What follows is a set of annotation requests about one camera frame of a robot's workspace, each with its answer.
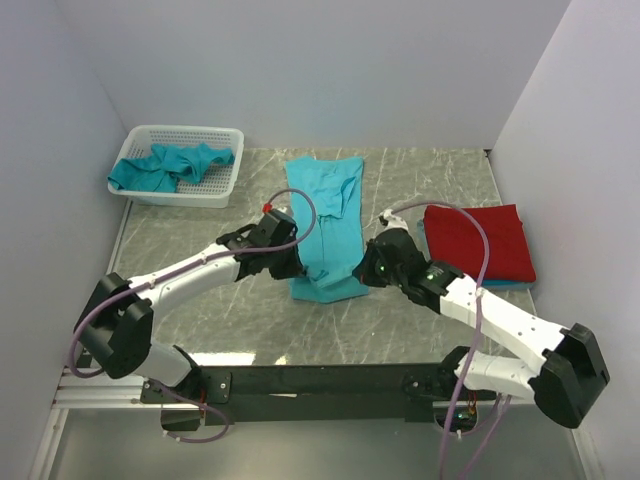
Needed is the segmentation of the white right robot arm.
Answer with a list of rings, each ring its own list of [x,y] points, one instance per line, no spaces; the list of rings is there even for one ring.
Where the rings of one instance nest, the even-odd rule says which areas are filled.
[[[405,231],[367,243],[353,272],[376,288],[398,287],[414,304],[469,327],[502,345],[511,357],[468,352],[441,371],[444,395],[460,399],[486,390],[533,401],[555,423],[575,429],[610,381],[595,334],[545,321],[476,286],[460,270],[428,261]]]

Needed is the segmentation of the light blue t-shirt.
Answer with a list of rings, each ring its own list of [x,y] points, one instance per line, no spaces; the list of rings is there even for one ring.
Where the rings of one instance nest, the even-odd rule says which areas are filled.
[[[305,193],[291,196],[293,218],[302,232],[314,226],[298,245],[306,274],[289,281],[293,299],[328,304],[369,293],[353,276],[364,255],[363,170],[360,157],[302,157],[286,163],[288,186]]]

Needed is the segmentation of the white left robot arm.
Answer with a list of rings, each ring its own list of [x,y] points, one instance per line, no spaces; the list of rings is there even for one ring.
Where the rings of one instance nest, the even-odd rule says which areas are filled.
[[[302,274],[299,243],[294,233],[273,241],[233,232],[159,271],[104,276],[74,328],[68,368],[82,379],[137,374],[162,384],[176,401],[193,399],[202,383],[200,366],[181,347],[155,341],[154,322],[202,293],[265,269],[277,280]]]

